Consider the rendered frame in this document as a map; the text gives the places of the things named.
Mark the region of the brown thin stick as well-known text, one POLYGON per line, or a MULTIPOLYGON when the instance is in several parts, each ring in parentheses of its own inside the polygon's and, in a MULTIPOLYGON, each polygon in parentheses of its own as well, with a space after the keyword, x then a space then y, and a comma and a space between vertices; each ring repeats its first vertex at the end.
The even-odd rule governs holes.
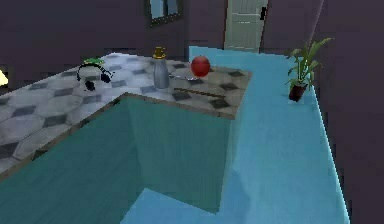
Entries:
POLYGON ((186 92, 186 93, 192 93, 192 94, 198 94, 198 95, 216 97, 216 98, 222 98, 222 99, 224 99, 226 97, 224 95, 219 95, 219 94, 214 94, 214 93, 209 93, 209 92, 203 92, 203 91, 198 91, 198 90, 192 90, 192 89, 185 89, 185 88, 173 88, 173 91, 186 92))

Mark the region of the silver spoon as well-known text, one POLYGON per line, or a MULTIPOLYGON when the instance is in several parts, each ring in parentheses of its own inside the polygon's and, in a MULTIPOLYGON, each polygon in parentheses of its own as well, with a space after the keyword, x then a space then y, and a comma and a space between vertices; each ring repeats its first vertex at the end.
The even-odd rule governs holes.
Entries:
POLYGON ((169 78, 186 80, 186 81, 196 81, 196 80, 199 80, 199 78, 188 78, 188 77, 181 77, 181 76, 174 76, 174 75, 169 75, 169 78))

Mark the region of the teal counter with tiled top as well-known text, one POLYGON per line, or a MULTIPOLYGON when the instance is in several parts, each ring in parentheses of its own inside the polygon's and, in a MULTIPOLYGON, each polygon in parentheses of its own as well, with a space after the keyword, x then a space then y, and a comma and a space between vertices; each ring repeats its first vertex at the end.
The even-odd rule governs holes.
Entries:
POLYGON ((120 224, 145 189, 219 209, 250 73, 212 67, 159 90, 151 58, 103 61, 113 77, 94 91, 75 67, 0 96, 0 224, 120 224))

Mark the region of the red apple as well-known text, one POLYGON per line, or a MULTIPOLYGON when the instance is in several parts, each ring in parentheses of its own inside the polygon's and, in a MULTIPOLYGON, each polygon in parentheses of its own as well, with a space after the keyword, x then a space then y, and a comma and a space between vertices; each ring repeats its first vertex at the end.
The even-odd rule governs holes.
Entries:
POLYGON ((210 71, 210 62, 205 56, 196 56, 191 62, 192 73, 197 77, 205 77, 210 71))

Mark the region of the grey bottle with gold cap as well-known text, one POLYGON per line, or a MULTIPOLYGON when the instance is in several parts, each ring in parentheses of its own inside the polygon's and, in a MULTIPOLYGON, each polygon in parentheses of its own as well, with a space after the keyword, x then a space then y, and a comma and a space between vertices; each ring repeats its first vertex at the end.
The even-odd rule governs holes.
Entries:
POLYGON ((163 47, 154 49, 154 86, 158 89, 166 89, 169 87, 169 72, 165 60, 166 54, 163 47))

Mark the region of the pale grey room door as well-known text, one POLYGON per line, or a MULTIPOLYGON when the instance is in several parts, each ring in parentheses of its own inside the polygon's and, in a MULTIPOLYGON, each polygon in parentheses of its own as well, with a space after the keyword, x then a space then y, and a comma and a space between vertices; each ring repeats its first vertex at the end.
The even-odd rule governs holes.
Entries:
POLYGON ((262 7, 269 0, 228 0, 224 48, 258 53, 264 21, 262 7))

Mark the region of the green house plant dark pot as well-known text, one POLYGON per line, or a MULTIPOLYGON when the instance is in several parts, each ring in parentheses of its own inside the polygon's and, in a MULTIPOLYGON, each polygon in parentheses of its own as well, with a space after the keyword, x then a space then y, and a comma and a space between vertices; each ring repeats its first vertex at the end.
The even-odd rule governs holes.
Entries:
POLYGON ((314 85, 314 69, 320 66, 320 63, 314 59, 318 50, 331 38, 324 38, 317 42, 308 42, 303 48, 294 49, 287 58, 294 58, 295 65, 288 70, 287 75, 296 73, 295 78, 290 78, 287 83, 290 84, 289 99, 298 102, 304 92, 314 85))

